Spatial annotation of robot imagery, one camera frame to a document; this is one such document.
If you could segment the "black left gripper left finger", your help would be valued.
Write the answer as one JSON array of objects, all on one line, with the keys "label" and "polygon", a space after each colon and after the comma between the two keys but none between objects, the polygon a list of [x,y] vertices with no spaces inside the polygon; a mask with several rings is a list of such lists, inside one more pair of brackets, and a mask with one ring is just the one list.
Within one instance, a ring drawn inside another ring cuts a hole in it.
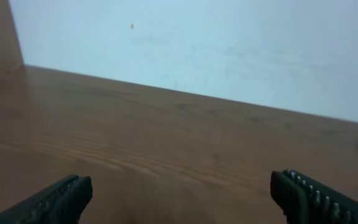
[{"label": "black left gripper left finger", "polygon": [[0,224],[77,224],[93,197],[91,177],[71,174],[0,213]]}]

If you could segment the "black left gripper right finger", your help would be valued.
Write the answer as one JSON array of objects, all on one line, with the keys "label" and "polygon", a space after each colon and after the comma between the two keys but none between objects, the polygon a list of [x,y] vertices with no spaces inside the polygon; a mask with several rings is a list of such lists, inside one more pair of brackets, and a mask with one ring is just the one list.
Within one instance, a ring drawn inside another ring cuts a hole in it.
[{"label": "black left gripper right finger", "polygon": [[357,201],[296,170],[273,171],[270,195],[289,224],[358,224]]}]

